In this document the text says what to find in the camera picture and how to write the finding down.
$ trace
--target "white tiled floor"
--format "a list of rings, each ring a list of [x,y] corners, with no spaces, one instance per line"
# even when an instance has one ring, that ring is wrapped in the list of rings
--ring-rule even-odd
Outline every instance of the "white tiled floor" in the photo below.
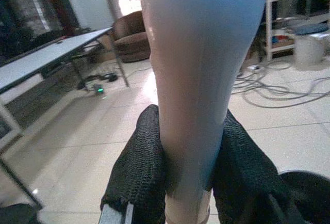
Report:
[[[130,88],[122,79],[104,85],[106,93],[94,96],[71,91],[24,132],[4,158],[45,205],[40,219],[48,223],[97,223],[100,200],[110,172],[134,131],[139,114],[157,104],[156,85],[148,60],[125,64]],[[266,84],[307,91],[312,79],[330,76],[325,61],[312,70],[269,70]],[[322,82],[314,92],[330,91]],[[279,102],[261,98],[255,92],[247,99],[276,107],[310,100]],[[310,170],[330,177],[330,98],[290,108],[260,108],[233,95],[229,108],[247,129],[279,171]],[[25,202],[0,172],[0,202]],[[215,202],[211,201],[209,224],[219,223]]]

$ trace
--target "chair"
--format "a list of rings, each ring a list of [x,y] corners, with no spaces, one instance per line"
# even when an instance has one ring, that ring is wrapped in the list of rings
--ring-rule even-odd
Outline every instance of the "chair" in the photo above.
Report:
[[[144,60],[150,56],[150,46],[146,36],[142,11],[123,16],[112,25],[110,32],[113,45],[124,62]]]

